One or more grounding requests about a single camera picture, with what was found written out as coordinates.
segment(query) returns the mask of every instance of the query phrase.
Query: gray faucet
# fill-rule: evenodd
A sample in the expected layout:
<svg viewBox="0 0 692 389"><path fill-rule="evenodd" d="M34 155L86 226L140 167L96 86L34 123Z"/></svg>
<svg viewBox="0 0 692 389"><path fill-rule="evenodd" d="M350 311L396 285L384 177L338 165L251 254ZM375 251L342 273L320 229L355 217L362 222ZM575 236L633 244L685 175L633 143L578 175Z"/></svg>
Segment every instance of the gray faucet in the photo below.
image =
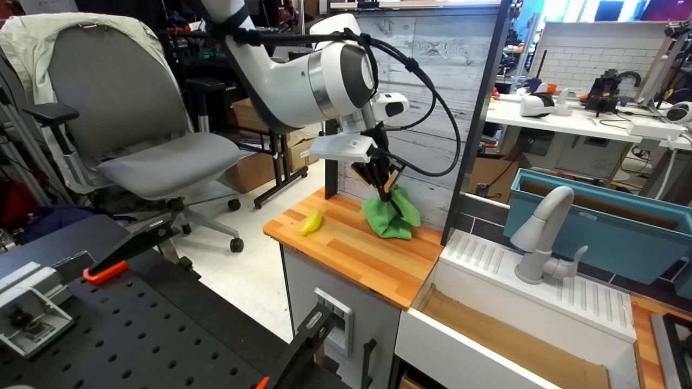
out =
<svg viewBox="0 0 692 389"><path fill-rule="evenodd" d="M578 275L578 264L588 247L575 254L573 261L552 260L553 242L567 220L575 190L569 187L553 189L535 209L535 215L515 231L510 242L526 251L515 275L526 284L540 284L542 277L562 281Z"/></svg>

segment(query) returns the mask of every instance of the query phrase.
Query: floor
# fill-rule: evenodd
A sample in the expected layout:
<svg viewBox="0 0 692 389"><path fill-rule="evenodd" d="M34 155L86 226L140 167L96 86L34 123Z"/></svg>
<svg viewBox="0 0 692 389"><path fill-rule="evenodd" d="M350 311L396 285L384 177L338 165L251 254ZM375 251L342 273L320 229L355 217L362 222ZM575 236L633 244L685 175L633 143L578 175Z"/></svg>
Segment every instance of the floor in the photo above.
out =
<svg viewBox="0 0 692 389"><path fill-rule="evenodd" d="M306 179L299 179L273 197L261 209L255 209L253 200L271 187L273 181L255 189L253 192L241 194L243 207L238 211L224 211L224 202L196 207L198 211L214 217L218 222L235 228L244 241L243 254L232 254L229 241L205 228L193 229L191 236L178 238L175 244L181 255L193 260L194 270L202 275L202 284L243 310L277 337L289 342L293 329L278 244L264 236L261 228L289 206L323 189L325 165L312 165Z"/></svg>

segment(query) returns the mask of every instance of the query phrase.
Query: black pegboard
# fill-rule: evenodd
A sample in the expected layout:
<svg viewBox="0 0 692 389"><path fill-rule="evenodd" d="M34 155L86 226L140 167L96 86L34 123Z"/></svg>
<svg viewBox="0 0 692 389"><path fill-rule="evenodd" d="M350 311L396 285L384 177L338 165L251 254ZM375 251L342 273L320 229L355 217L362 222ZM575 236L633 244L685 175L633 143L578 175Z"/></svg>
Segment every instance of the black pegboard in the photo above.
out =
<svg viewBox="0 0 692 389"><path fill-rule="evenodd" d="M251 389L259 372L135 275L70 284L76 324L33 358L0 349L0 388Z"/></svg>

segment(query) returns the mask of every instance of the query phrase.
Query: wall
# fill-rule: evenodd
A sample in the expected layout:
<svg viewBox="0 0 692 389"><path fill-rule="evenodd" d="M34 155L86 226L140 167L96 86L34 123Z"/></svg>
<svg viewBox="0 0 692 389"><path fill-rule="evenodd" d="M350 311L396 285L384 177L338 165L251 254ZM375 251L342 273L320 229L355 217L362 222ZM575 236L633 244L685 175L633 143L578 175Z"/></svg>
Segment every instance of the wall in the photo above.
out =
<svg viewBox="0 0 692 389"><path fill-rule="evenodd" d="M486 13L358 13L364 33L389 42L407 56L414 56L432 77L440 93L454 111L462 141L468 139L476 108L483 70L491 47L497 9ZM396 60L376 52L381 68L381 92L404 93L410 101L408 112L391 123L410 123L419 120L430 103L430 93ZM454 155L454 133L441 108L422 125L389 136L389 147L429 171L441 171ZM446 177L432 179L410 169L401 183L408 190L414 204L424 217L424 226L443 229L449 215L458 165ZM346 165L340 165L340 192L355 200L371 200L376 190L365 187Z"/></svg>
<svg viewBox="0 0 692 389"><path fill-rule="evenodd" d="M606 70L637 72L646 77L663 45L667 23L544 23L531 75L570 86L579 95L591 92Z"/></svg>

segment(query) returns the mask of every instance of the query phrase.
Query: yellow banana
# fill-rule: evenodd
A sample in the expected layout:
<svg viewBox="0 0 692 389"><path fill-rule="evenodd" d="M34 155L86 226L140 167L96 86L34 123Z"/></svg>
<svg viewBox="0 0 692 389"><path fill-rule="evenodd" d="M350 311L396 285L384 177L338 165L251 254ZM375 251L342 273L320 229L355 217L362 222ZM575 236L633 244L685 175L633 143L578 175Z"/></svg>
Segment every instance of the yellow banana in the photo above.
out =
<svg viewBox="0 0 692 389"><path fill-rule="evenodd" d="M320 228L323 228L323 211L312 209L307 215L307 218L302 220L300 236L310 236L310 234L318 231Z"/></svg>

